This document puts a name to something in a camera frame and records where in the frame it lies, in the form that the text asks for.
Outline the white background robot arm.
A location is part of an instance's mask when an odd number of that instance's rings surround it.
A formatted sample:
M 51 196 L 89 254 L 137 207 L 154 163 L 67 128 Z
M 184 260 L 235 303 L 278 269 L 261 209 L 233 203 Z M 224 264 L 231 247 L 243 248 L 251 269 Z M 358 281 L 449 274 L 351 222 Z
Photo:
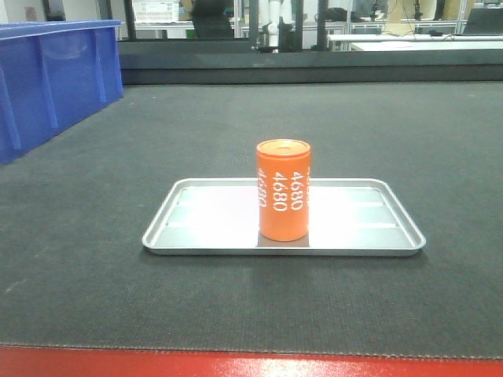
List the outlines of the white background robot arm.
M 290 0 L 259 0 L 259 29 L 264 34 L 265 46 L 271 52 L 280 50 L 281 28 L 292 26 Z

